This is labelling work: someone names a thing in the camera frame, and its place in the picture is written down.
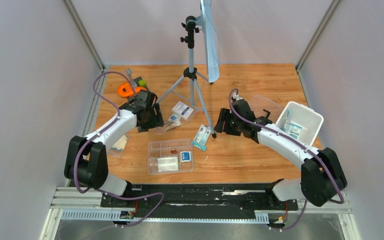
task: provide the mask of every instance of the small box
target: small box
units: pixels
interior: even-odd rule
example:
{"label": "small box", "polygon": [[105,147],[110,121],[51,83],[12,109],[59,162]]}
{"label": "small box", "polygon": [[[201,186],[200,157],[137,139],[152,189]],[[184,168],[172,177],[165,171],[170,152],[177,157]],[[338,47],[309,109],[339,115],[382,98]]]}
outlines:
{"label": "small box", "polygon": [[184,120],[188,120],[194,112],[194,109],[183,102],[178,101],[177,104],[171,109],[171,112],[180,116]]}
{"label": "small box", "polygon": [[198,132],[195,135],[195,138],[192,141],[192,146],[195,146],[205,152],[205,150],[207,150],[205,144],[207,143],[210,133],[210,128],[205,126],[204,124],[201,124]]}
{"label": "small box", "polygon": [[171,121],[174,121],[176,119],[181,119],[181,117],[179,115],[177,115],[176,113],[173,113],[170,118],[168,119],[169,122]]}
{"label": "small box", "polygon": [[180,152],[180,161],[181,162],[190,162],[191,161],[191,152],[190,151],[181,151]]}

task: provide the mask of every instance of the tripod head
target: tripod head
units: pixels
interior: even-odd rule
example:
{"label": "tripod head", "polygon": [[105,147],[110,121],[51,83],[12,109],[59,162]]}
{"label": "tripod head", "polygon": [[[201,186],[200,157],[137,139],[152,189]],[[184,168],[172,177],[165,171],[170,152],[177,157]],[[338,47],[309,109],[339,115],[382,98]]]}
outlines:
{"label": "tripod head", "polygon": [[200,29],[196,27],[196,20],[197,19],[194,16],[188,16],[185,21],[186,24],[183,22],[181,23],[181,26],[184,27],[184,29],[187,31],[187,36],[181,37],[180,41],[182,43],[187,43],[187,47],[189,49],[193,49],[195,47],[194,34],[200,32]]}

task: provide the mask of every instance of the white wall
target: white wall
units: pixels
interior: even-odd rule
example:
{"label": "white wall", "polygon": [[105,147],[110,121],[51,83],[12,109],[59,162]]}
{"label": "white wall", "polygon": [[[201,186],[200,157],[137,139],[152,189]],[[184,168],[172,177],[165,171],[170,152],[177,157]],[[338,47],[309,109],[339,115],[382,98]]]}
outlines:
{"label": "white wall", "polygon": [[384,1],[342,1],[302,71],[364,240],[384,239]]}
{"label": "white wall", "polygon": [[62,1],[0,0],[0,239],[38,239],[98,75]]}
{"label": "white wall", "polygon": [[[180,37],[187,16],[200,15],[200,0],[72,0],[102,61],[186,64]],[[221,63],[298,63],[331,0],[213,0]],[[195,61],[205,63],[203,34]]]}

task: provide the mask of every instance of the white plastic bin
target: white plastic bin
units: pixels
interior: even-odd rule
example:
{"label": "white plastic bin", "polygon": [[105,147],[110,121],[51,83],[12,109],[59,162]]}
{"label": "white plastic bin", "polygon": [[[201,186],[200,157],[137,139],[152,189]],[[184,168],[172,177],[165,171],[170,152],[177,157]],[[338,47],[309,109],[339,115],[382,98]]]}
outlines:
{"label": "white plastic bin", "polygon": [[323,116],[303,104],[290,101],[276,121],[276,126],[278,128],[284,128],[288,119],[288,114],[290,121],[303,127],[298,140],[304,144],[312,146],[322,127],[324,121]]}

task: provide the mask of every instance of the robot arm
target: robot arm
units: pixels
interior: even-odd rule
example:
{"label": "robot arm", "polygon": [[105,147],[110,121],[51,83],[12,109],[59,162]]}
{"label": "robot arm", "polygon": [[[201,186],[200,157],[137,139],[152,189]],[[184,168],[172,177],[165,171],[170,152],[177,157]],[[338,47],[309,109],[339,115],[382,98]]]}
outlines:
{"label": "robot arm", "polygon": [[232,106],[239,115],[246,120],[263,125],[273,131],[249,124],[226,108],[221,109],[214,130],[219,133],[225,132],[236,136],[243,134],[246,138],[250,138],[258,144],[273,149],[301,170],[301,178],[293,180],[279,179],[266,192],[273,193],[279,201],[308,199],[310,203],[318,207],[321,207],[335,196],[337,193],[326,174],[326,169],[320,166],[314,156],[309,154],[309,151],[315,153],[327,166],[340,190],[347,186],[347,180],[342,171],[341,164],[332,149],[327,147],[320,150],[301,143],[306,147],[306,149],[302,149],[292,141],[279,135],[279,133],[284,134],[284,132],[268,119],[269,111],[264,110],[267,113],[266,116],[256,117],[247,101],[243,98],[234,95],[232,100]]}
{"label": "robot arm", "polygon": [[124,134],[135,127],[139,132],[147,132],[149,129],[164,125],[160,105],[154,103],[156,98],[154,93],[141,90],[135,98],[119,107],[120,117],[115,114],[99,129],[84,137],[74,136],[69,142],[64,176],[74,179],[74,164],[80,148],[97,135],[86,146],[82,152],[83,157],[79,159],[78,181],[90,188],[117,196],[122,196],[126,190],[131,189],[129,187],[131,183],[109,173],[107,152]]}

